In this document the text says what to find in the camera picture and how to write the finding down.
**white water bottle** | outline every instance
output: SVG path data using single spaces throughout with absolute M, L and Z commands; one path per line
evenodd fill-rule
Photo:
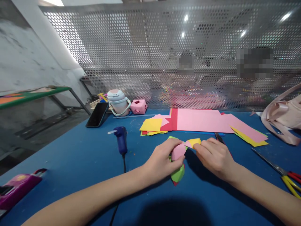
M 131 101 L 119 89 L 112 89 L 108 91 L 108 102 L 113 108 L 112 112 L 116 116 L 127 116 L 129 114 L 129 107 Z

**phone screen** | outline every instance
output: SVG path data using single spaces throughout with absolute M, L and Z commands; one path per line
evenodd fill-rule
M 99 127 L 101 126 L 101 122 L 103 120 L 104 115 L 106 114 L 107 110 L 109 108 L 108 103 L 98 103 L 95 106 L 94 111 L 92 112 L 92 115 L 90 116 L 86 127 Z

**perforated metal screen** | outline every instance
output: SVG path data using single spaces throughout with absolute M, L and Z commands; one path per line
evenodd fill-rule
M 225 2 L 41 10 L 98 92 L 121 89 L 151 108 L 263 110 L 301 82 L 301 3 Z M 271 51 L 273 78 L 238 77 L 242 49 Z

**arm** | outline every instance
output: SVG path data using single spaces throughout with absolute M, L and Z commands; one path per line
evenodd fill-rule
M 236 163 L 226 145 L 210 138 L 193 147 L 203 165 L 217 177 L 263 205 L 286 225 L 301 225 L 301 200 Z
M 178 139 L 168 139 L 157 146 L 149 160 L 125 174 L 66 196 L 29 218 L 23 226 L 82 226 L 111 203 L 154 184 L 183 164 L 184 156 L 170 162 L 168 156 Z

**power cord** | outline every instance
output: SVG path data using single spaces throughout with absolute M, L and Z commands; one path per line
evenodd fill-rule
M 125 173 L 125 154 L 122 154 L 122 158 L 123 158 L 123 173 Z M 115 215 L 116 215 L 119 204 L 120 204 L 120 200 L 118 201 L 117 206 L 115 207 L 115 210 L 113 212 L 111 222 L 110 222 L 110 226 L 113 225 L 113 221 L 114 221 L 114 218 L 115 218 Z

